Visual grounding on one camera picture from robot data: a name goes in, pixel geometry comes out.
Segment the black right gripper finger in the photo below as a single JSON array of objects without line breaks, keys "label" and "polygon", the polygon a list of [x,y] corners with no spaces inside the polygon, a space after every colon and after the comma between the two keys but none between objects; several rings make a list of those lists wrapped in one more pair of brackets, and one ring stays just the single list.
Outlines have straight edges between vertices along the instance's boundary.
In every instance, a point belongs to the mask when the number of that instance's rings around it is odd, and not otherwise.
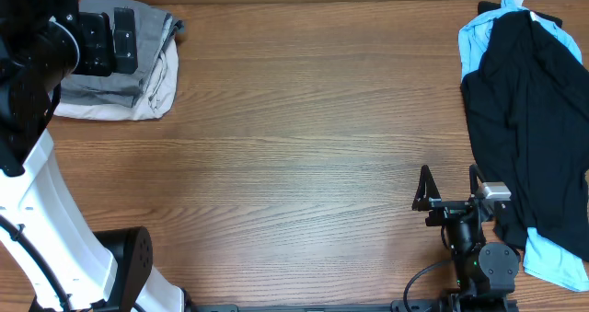
[{"label": "black right gripper finger", "polygon": [[411,209],[413,211],[431,211],[440,201],[441,196],[433,174],[427,165],[423,165]]},{"label": "black right gripper finger", "polygon": [[477,164],[472,164],[468,169],[469,173],[469,187],[470,193],[475,195],[479,189],[479,186],[486,181],[484,175],[480,171]]}]

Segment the grey shorts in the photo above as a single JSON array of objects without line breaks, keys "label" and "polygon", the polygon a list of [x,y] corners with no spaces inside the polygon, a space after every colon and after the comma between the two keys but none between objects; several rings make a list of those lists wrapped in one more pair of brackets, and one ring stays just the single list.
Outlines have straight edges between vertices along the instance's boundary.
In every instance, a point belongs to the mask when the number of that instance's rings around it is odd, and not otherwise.
[{"label": "grey shorts", "polygon": [[148,80],[156,67],[156,60],[171,43],[174,35],[183,30],[184,22],[167,10],[133,0],[81,0],[80,8],[87,13],[106,13],[115,30],[115,10],[131,9],[135,52],[117,49],[120,57],[132,57],[137,68],[131,74],[113,73],[109,76],[69,75],[62,82],[62,103],[73,105],[121,105],[132,107],[147,89]]}]

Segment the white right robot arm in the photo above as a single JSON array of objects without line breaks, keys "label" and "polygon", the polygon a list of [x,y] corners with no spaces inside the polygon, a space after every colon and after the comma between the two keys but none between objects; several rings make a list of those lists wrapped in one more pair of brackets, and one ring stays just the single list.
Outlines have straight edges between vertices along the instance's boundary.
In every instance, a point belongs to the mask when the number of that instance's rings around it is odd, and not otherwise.
[{"label": "white right robot arm", "polygon": [[453,264],[456,288],[444,290],[440,297],[425,304],[429,311],[516,311],[517,303],[507,296],[515,289],[521,255],[504,243],[489,243],[482,224],[490,222],[511,200],[511,192],[502,182],[484,179],[476,165],[469,167],[470,195],[464,201],[444,201],[428,166],[421,168],[418,188],[411,209],[426,212],[425,224],[439,227],[443,244],[450,252],[439,261],[415,274],[403,292],[403,305],[410,311],[411,286],[422,275]]}]

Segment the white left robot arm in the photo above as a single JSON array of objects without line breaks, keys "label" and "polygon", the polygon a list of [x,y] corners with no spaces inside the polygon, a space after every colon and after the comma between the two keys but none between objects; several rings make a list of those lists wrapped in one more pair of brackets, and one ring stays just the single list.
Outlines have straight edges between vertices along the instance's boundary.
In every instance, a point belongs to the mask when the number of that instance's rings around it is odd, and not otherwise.
[{"label": "white left robot arm", "polygon": [[58,167],[48,124],[69,75],[132,74],[135,14],[78,0],[1,0],[1,240],[34,311],[190,311],[156,269],[142,226],[91,230]]}]

